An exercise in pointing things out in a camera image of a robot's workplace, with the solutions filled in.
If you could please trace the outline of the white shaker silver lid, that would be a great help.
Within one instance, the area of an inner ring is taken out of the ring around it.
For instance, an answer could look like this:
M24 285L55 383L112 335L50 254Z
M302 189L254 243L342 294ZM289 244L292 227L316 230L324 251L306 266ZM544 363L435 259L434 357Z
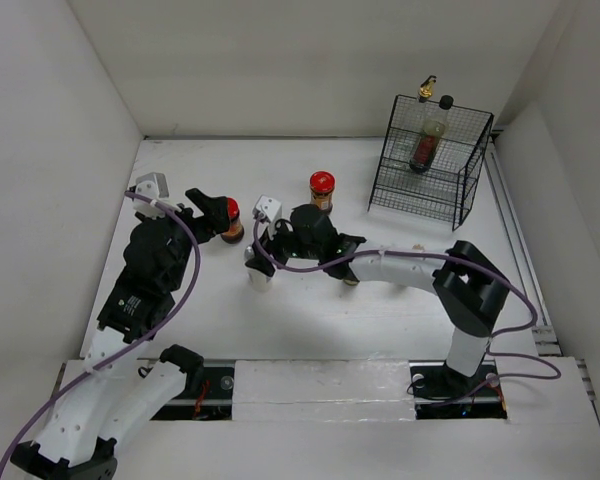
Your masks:
M252 288L261 293L272 288L275 269L271 261L256 247L249 245L244 252L244 266L247 269Z

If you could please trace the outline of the clear glass oil bottle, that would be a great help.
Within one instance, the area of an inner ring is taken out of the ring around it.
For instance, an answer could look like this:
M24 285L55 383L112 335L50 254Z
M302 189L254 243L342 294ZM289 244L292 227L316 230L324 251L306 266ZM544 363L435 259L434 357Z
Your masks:
M423 123L426 121L427 112L426 108L430 98L433 95L434 85L437 81L436 75L429 75L428 78L420 85L416 103L411 110L411 124L410 130L417 134L417 137L413 141L413 145L409 150L409 155L412 155L418 148L420 143L421 131Z

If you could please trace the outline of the soy sauce bottle black cap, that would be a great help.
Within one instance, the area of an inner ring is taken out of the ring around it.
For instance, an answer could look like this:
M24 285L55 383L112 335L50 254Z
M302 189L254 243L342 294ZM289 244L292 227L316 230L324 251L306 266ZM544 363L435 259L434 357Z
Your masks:
M409 167L417 174L423 174L431 168L440 140L447 130L448 115L453 105L454 98L443 95L436 109L426 116L409 161Z

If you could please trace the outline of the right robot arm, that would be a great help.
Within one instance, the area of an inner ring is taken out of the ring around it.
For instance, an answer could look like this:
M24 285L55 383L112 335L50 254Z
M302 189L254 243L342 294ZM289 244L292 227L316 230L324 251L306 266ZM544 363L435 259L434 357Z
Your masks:
M313 205L289 218L265 218L254 246L272 268L291 259L311 260L332 278L350 284L382 282L435 296L454 327L443 365L417 381L432 399L450 399L477 386L494 326L509 294L503 274L473 244L458 241L443 252L374 244L338 231Z

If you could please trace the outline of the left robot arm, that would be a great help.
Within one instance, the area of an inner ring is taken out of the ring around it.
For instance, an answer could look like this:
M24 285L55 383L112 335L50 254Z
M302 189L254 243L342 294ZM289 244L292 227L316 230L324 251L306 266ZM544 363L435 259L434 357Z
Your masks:
M3 461L38 479L110 479L119 453L175 397L205 393L204 359L177 344L166 348L136 385L137 360L183 307L173 294L199 246L230 228L226 197L199 189L186 197L199 209L170 206L137 184L139 224L124 251L125 266L97 317L82 372L44 406L46 426L29 441L18 435Z

